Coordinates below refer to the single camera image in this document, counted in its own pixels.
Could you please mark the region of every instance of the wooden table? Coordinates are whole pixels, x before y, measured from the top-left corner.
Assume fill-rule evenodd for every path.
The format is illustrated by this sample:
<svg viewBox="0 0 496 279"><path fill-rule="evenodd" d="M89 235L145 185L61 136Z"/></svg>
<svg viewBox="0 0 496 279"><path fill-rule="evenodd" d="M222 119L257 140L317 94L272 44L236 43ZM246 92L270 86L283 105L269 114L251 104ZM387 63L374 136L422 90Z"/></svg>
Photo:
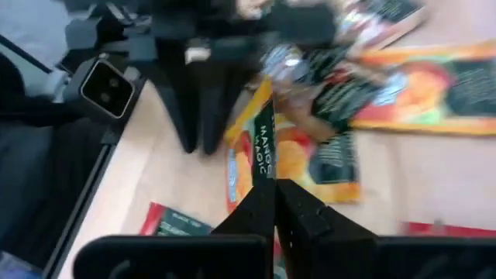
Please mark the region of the wooden table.
<svg viewBox="0 0 496 279"><path fill-rule="evenodd" d="M496 37L495 1L425 1L431 19L396 46ZM363 202L335 205L354 221L378 234L398 233L405 220L496 229L494 138L357 131L356 144ZM153 85L146 84L59 278L72 278L75 254L92 239L137 234L150 202L218 225L227 216L224 151L184 154Z"/></svg>

